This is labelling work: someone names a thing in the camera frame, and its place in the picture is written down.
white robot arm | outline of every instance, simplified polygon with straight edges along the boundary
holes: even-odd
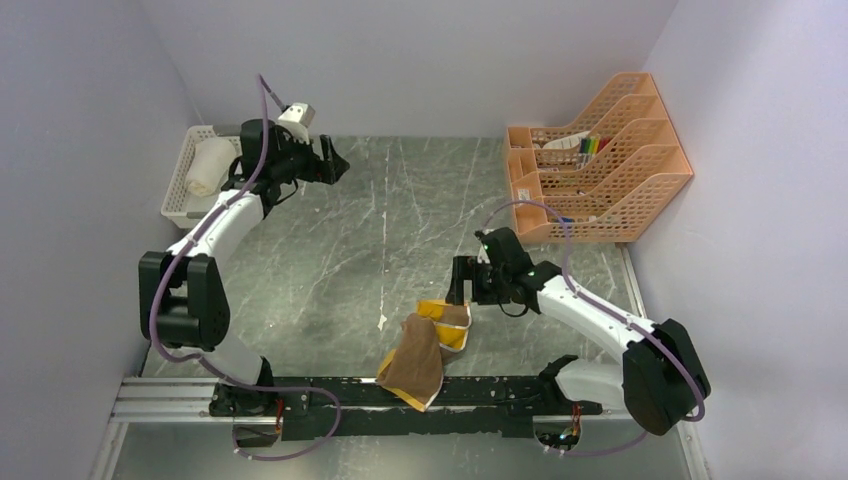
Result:
[[[149,318],[153,298],[163,273],[177,252],[193,244],[179,260],[156,313],[159,338],[178,357],[192,355],[202,359],[228,378],[247,385],[272,383],[270,366],[229,329],[230,311],[219,269],[229,260],[247,233],[279,205],[281,185],[298,180],[334,184],[350,165],[333,148],[332,141],[321,136],[324,158],[313,153],[308,127],[314,111],[303,103],[288,106],[269,129],[265,163],[253,187],[230,204],[240,188],[259,168],[262,149],[262,120],[242,124],[240,141],[243,155],[236,159],[242,172],[231,169],[215,206],[186,237],[165,252],[148,252],[139,262],[141,329],[150,338]],[[219,207],[223,213],[217,214]],[[204,223],[211,222],[205,229]],[[185,285],[178,295],[171,288]]]
[[[699,404],[693,385],[700,401],[709,395],[701,362],[678,322],[669,319],[660,324],[633,315],[566,279],[556,265],[534,264],[509,228],[476,235],[483,244],[480,254],[454,257],[448,303],[465,302],[464,283],[470,280],[472,302],[524,305],[523,313],[533,310],[566,323],[617,362],[574,359],[562,366],[556,383],[565,398],[626,409],[648,432],[662,435]],[[680,368],[645,335],[658,340]]]

rolled white towel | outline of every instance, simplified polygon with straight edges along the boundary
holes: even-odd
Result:
[[[186,173],[186,189],[198,197],[214,194],[235,159],[236,147],[225,138],[207,138],[198,143],[194,147],[194,160]]]

towel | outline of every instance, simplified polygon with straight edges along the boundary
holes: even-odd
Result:
[[[465,350],[471,315],[467,306],[418,302],[401,323],[400,345],[377,370],[377,384],[424,412],[442,389],[444,365]]]
[[[236,148],[226,138],[207,138],[198,143],[186,173],[186,190],[198,197],[214,194],[235,159]]]

brown cloth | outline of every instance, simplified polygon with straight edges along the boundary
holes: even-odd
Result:
[[[413,313],[401,323],[401,328],[400,345],[389,365],[377,375],[377,383],[412,397],[418,403],[413,407],[426,408],[442,388],[442,355],[436,326],[429,318]]]
[[[467,307],[419,302],[418,313],[401,322],[400,345],[380,365],[377,384],[425,411],[442,388],[444,364],[465,348],[470,326]]]

white plastic basket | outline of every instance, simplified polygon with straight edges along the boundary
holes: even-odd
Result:
[[[183,147],[180,150],[177,166],[174,168],[174,175],[171,176],[171,183],[168,185],[168,193],[165,195],[165,201],[162,202],[161,210],[163,216],[169,218],[180,228],[194,228],[203,216],[212,209],[215,200],[218,198],[217,194],[208,197],[192,195],[185,188],[185,176],[191,162],[194,161],[194,147],[207,138],[219,136],[229,140],[236,147],[236,155],[241,155],[239,137],[218,135],[211,125],[198,125],[189,128],[186,132],[186,138],[183,140]],[[218,183],[219,188],[226,179],[226,174],[221,177],[221,181]]]

